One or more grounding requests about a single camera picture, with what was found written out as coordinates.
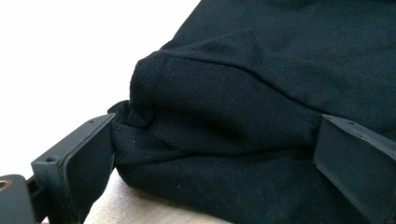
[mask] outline white wall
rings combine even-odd
[[[0,175],[128,99],[139,59],[172,39],[198,0],[1,1]]]

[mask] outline wooden table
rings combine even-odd
[[[228,223],[128,187],[117,170],[85,223]]]

